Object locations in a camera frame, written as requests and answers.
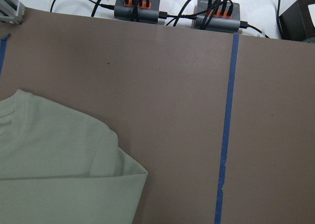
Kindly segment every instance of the light green t-shirt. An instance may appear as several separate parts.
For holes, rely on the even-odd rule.
[[[130,224],[147,174],[93,117],[21,90],[0,101],[0,224]]]

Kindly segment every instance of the black box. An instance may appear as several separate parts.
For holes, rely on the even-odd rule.
[[[315,27],[309,5],[315,0],[297,0],[281,16],[283,39],[315,43]]]

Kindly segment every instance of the waffle knit fabric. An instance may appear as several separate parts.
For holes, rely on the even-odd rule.
[[[147,175],[101,121],[21,90],[0,101],[1,224],[130,224]]]

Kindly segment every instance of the tape strip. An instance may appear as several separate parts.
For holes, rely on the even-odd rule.
[[[223,205],[223,186],[225,182],[225,168],[226,168],[225,163],[227,159],[227,147],[228,147],[228,140],[229,140],[229,134],[230,134],[230,122],[231,122],[235,69],[236,69],[239,37],[240,36],[238,34],[235,34],[233,37],[233,44],[232,44],[232,55],[231,55],[230,73],[229,73],[228,86],[227,86],[225,118],[224,118],[223,137],[222,137],[222,149],[221,149],[221,160],[220,160],[220,170],[219,170],[215,224],[221,223],[222,205]]]
[[[11,36],[11,34],[8,34],[7,36],[3,37],[1,39],[1,45],[0,45],[0,75],[2,72],[2,65],[4,61],[5,56],[5,49],[6,49],[6,40]]]

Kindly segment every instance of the orange usb port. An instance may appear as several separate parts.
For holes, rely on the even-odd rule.
[[[223,17],[223,18],[229,18],[229,19],[232,19],[232,15],[228,16],[228,15],[227,15],[227,11],[225,11],[225,12],[224,12],[224,14],[223,14],[223,15],[221,15],[221,11],[220,11],[220,10],[218,10],[217,14],[216,14],[216,15],[214,15],[214,16],[215,16],[215,17]]]
[[[129,0],[128,4],[124,3],[124,6],[131,6],[131,7],[133,7],[132,0]],[[152,3],[150,2],[149,7],[147,7],[147,2],[146,1],[142,1],[142,6],[140,6],[140,4],[138,4],[138,7],[145,8],[145,9],[151,9],[151,6],[152,6]]]

